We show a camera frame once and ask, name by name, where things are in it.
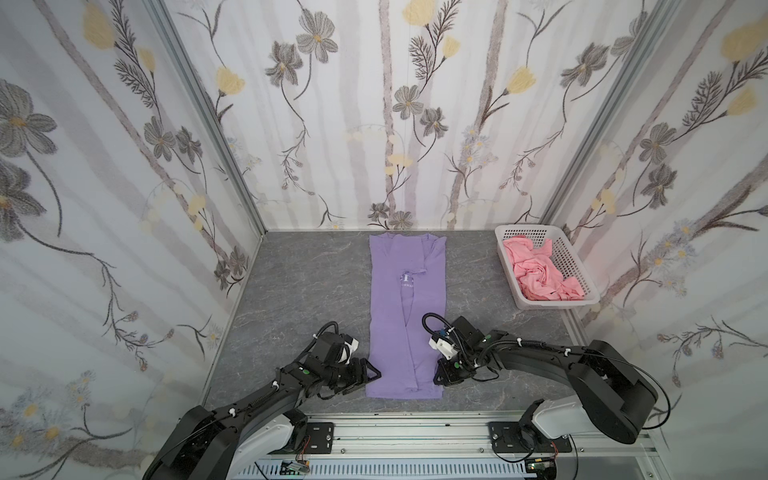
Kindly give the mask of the purple t-shirt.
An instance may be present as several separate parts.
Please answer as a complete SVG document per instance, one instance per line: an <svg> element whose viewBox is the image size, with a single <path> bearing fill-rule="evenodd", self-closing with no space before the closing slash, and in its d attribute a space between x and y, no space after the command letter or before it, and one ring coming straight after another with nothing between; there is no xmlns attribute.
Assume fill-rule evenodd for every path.
<svg viewBox="0 0 768 480"><path fill-rule="evenodd" d="M366 396L387 400L437 400L434 383L442 355L429 345L427 313L446 310L446 243L432 234L386 233L369 238L372 261L369 361L381 378Z"/></svg>

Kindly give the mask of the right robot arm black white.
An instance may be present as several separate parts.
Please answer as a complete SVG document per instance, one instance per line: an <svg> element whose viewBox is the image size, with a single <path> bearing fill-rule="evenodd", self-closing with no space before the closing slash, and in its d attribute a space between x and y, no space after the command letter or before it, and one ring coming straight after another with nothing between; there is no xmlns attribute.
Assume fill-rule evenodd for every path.
<svg viewBox="0 0 768 480"><path fill-rule="evenodd" d="M437 313L424 314L422 326L440 354L434 376L438 386L495 381L501 371L520 371L571 388L570 397L538 399L524 411L516 433L526 450L588 432L632 444L642 432L665 423L651 421L658 401L669 398L661 384L604 341L568 346L501 330L483 333L464 317L449 322Z"/></svg>

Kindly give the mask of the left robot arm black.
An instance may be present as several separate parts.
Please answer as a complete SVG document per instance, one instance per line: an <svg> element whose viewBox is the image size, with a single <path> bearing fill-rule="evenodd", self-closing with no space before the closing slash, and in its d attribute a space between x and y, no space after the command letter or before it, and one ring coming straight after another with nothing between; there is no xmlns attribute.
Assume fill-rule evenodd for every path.
<svg viewBox="0 0 768 480"><path fill-rule="evenodd" d="M327 388L332 396L347 395L379 380L382 373L368 359L356 357L356 340L331 321L315 333L274 379L249 395L214 408L200 405L179 420L143 474L145 479L229 479L237 452L266 439L283 422L287 435L303 421L299 407Z"/></svg>

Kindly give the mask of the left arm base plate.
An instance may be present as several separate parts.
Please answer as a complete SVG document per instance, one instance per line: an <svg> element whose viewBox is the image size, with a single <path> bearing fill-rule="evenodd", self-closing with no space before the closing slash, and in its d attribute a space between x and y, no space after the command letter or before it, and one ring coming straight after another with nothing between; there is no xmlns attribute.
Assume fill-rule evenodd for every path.
<svg viewBox="0 0 768 480"><path fill-rule="evenodd" d="M302 455L329 455L335 440L333 422L308 422L296 430L294 452Z"/></svg>

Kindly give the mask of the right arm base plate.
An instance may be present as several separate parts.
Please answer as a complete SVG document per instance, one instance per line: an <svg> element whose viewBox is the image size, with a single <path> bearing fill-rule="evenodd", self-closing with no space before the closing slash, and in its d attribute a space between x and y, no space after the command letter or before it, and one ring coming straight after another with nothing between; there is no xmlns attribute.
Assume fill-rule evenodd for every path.
<svg viewBox="0 0 768 480"><path fill-rule="evenodd" d="M492 449L499 454L571 453L573 446L566 437L549 439L532 426L518 422L496 421L487 424Z"/></svg>

